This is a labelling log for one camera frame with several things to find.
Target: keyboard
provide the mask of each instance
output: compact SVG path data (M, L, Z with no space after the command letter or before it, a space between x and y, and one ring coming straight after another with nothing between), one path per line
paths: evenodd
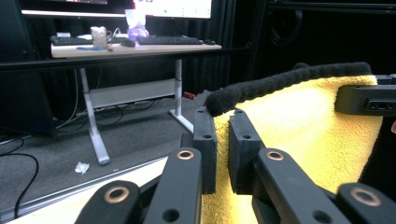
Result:
M112 37L111 44L119 44L122 40L128 39L128 37ZM72 46L72 45L92 45L92 40L78 38L78 37L56 37L50 38L50 42L53 46Z
M138 37L139 45L202 45L203 42L195 37L183 36L149 36Z

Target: monitor screen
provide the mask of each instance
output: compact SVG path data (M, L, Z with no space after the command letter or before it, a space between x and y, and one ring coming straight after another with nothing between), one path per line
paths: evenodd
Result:
M27 16L125 18L131 0L20 0ZM150 17L210 19L212 0L134 0Z

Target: desk surface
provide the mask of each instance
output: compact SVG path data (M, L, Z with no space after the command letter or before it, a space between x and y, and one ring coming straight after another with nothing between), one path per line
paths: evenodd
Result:
M87 49L77 49L77 47L84 47ZM92 45L84 46L51 46L51 54L54 58L77 58L77 57L94 57L94 56L111 56L111 55L130 55L130 54L145 54L145 53L177 53L185 51L221 49L220 45L138 45L133 48L127 48L120 44L113 44L110 48L112 51L106 49L93 50Z
M41 208L29 215L20 217L11 222L12 224L42 224L42 223L75 223L80 210L88 202L91 196L103 185L114 180L125 180L134 182L141 187L148 183L151 179L157 177L163 172L163 167L167 159L155 161L142 168L134 170L128 174L120 175L113 179L98 184L91 189L84 190L80 193L72 195L62 201L53 203L47 207Z

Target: gray carpet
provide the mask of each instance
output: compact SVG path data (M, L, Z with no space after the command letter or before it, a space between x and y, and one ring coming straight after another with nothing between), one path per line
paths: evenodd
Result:
M204 104L208 91L194 100L183 98L182 114L193 122L193 113ZM84 186L98 178L117 175L136 165L166 156L179 147L181 135L188 133L169 113L175 106L173 98L133 105L122 110L97 113L99 131L105 142L111 163L98 164L88 134L87 117L82 116L58 131L57 140L27 137L18 153L35 156L39 162L38 175L21 200L23 207L38 203L51 194L58 196L75 186ZM0 146L0 154L21 144L21 140ZM78 162L90 165L86 174L75 172ZM12 215L13 207L35 173L35 162L27 157L0 158L0 220Z

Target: yellow towel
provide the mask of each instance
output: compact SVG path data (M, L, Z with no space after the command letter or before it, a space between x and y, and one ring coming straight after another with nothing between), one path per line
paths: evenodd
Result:
M372 152L382 117L334 111L339 87L375 85L374 76L327 77L292 85L236 105L244 110L267 147L287 151L313 179L332 192L357 182ZM229 119L214 117L218 143L216 194L203 196L202 221L257 223L251 196L233 194L228 174Z

